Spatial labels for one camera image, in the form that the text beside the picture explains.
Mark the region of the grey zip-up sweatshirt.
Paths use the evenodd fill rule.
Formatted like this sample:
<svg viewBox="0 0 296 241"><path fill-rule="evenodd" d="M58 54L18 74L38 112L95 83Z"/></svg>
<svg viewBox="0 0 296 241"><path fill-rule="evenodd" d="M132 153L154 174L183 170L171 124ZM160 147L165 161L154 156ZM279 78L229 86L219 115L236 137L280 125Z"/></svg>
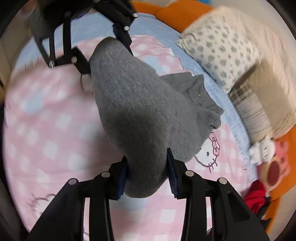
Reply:
<svg viewBox="0 0 296 241"><path fill-rule="evenodd" d="M128 160L125 193L149 197L167 179L167 149L190 161L221 125L223 109L202 75L159 76L112 37L96 46L89 63L102 126Z"/></svg>

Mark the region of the red garment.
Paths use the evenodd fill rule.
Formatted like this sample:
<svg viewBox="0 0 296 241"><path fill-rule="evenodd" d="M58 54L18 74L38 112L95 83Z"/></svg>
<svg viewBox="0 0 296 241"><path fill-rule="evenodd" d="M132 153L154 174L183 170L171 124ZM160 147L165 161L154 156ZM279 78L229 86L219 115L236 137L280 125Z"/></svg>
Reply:
<svg viewBox="0 0 296 241"><path fill-rule="evenodd" d="M244 197L244 202L254 214L258 214L260 209L265 205L266 189L260 180L257 179L252 182L246 196Z"/></svg>

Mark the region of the light blue bed sheet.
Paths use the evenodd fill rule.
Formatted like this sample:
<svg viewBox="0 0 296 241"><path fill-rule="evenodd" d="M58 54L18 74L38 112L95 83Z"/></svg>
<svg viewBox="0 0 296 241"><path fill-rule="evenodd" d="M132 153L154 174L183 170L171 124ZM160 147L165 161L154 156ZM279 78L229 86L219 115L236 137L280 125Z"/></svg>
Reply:
<svg viewBox="0 0 296 241"><path fill-rule="evenodd" d="M113 36L112 23L100 14L87 14L72 23L71 33L71 43L77 45L80 41L87 39ZM256 179L256 169L250 164L248 156L250 141L239 114L227 94L216 84L214 79L176 45L176 41L180 38L179 32L157 20L152 15L141 13L132 24L131 35L149 35L155 37L161 44L171 49L173 55L181 60L184 68L191 71L194 75L203 75L205 89L217 105L224 109L221 121L227 123L231 128L244 162L244 170L248 173L250 180Z"/></svg>

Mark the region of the pink strawberry bear plush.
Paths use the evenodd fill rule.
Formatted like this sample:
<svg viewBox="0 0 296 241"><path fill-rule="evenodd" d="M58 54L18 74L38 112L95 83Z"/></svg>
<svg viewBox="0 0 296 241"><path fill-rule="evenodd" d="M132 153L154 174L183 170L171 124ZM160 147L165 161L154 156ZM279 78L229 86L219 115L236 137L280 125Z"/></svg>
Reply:
<svg viewBox="0 0 296 241"><path fill-rule="evenodd" d="M271 162L257 167L258 178L267 192L274 190L290 172L287 151L287 141L276 141L275 154Z"/></svg>

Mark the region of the small white lamb plush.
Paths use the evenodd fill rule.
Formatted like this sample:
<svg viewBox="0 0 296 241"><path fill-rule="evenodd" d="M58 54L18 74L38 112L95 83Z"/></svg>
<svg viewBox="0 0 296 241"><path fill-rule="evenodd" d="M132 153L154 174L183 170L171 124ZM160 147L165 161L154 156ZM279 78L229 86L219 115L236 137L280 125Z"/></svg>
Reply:
<svg viewBox="0 0 296 241"><path fill-rule="evenodd" d="M270 163L275 154L275 141L266 136L260 142L256 142L249 149L250 161L253 165Z"/></svg>

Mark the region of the pink checkered Hello Kitty blanket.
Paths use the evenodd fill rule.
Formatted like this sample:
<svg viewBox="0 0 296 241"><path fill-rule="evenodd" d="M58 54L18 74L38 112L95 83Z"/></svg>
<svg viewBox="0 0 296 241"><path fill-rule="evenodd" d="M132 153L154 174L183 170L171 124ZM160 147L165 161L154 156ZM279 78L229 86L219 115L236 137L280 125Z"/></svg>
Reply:
<svg viewBox="0 0 296 241"><path fill-rule="evenodd" d="M73 65L49 69L30 41L6 93L4 165L10 193L30 230L70 178L94 178L122 156L108 141L90 87ZM226 178L238 193L250 186L230 126L221 124L187 167ZM185 201L165 182L152 196L112 201L116 240L179 240Z"/></svg>

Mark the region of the blue floral white pillow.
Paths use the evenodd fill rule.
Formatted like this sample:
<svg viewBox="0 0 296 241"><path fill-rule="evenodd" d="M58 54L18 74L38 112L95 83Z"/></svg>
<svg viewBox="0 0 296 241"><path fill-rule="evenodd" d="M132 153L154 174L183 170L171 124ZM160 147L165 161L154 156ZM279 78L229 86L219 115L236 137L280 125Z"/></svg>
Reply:
<svg viewBox="0 0 296 241"><path fill-rule="evenodd" d="M176 42L229 93L235 83L261 61L258 48L220 18L209 17Z"/></svg>

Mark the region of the beige patchwork pillow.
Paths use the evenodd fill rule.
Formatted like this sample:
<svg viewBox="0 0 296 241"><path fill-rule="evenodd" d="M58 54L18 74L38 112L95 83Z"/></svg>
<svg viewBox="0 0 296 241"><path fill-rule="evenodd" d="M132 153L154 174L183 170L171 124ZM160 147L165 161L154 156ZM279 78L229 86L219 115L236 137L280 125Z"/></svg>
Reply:
<svg viewBox="0 0 296 241"><path fill-rule="evenodd" d="M233 86L229 97L243 121L251 143L280 138L295 125L295 90L285 72L263 61Z"/></svg>

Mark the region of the large pink striped pillow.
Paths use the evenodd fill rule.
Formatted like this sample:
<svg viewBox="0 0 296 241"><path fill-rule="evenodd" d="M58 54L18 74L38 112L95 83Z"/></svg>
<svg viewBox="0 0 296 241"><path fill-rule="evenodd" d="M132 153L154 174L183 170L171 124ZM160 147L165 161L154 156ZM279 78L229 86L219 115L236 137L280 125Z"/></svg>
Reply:
<svg viewBox="0 0 296 241"><path fill-rule="evenodd" d="M283 95L287 98L292 108L295 107L295 47L288 44L287 37L261 20L253 18L242 11L219 6L210 10L193 21L183 32L180 38L208 22L211 18L219 18L230 27L237 30L250 40L260 51L263 60L272 67L278 78Z"/></svg>

